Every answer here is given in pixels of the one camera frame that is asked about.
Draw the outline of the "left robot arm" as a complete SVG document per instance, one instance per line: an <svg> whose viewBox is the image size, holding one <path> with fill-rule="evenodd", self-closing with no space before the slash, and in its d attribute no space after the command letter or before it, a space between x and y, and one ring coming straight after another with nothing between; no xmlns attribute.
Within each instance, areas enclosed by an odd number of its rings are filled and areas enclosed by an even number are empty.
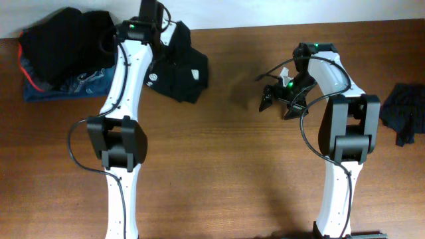
<svg viewBox="0 0 425 239"><path fill-rule="evenodd" d="M158 1L143 0L139 14L117 27L116 66L107 100L87 120L92 147L108 184L106 238L138 238L137 178L147 155L147 136L138 122L145 75L161 49L163 16Z"/></svg>

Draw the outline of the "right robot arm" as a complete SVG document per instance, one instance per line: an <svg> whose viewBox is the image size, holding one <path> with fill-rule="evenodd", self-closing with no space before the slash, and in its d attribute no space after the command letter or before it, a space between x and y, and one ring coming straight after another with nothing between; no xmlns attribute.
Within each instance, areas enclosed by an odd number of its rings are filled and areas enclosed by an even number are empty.
<svg viewBox="0 0 425 239"><path fill-rule="evenodd" d="M316 103L327 102L318 133L318 149L307 147L325 161L325 184L319 216L311 238L355 238L350 218L355 185L377 142L381 102L354 83L331 43L301 42L292 53L297 75L284 64L277 82L264 87L260 111L274 100L286 104L285 120L304 118Z"/></svg>

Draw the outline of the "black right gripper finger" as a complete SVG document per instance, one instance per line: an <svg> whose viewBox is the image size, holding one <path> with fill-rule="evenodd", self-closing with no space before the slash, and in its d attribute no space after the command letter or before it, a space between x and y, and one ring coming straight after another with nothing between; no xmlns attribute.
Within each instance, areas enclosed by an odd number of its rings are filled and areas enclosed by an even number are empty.
<svg viewBox="0 0 425 239"><path fill-rule="evenodd" d="M300 118L303 111L304 111L304 107L299 107L299 106L291 106L288 108L286 114L284 115L284 120L292 120L292 119L296 119L296 118Z"/></svg>
<svg viewBox="0 0 425 239"><path fill-rule="evenodd" d="M273 104L273 96L264 94L259 106L259 112L263 112Z"/></svg>

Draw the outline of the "black t-shirt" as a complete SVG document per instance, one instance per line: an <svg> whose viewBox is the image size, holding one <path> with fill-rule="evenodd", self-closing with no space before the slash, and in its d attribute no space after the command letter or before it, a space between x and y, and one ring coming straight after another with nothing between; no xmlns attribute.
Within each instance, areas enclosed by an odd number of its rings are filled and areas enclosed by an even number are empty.
<svg viewBox="0 0 425 239"><path fill-rule="evenodd" d="M209 60L192 47L188 26L176 24L169 46L161 42L161 53L148 68L144 84L178 102L194 104L209 86Z"/></svg>

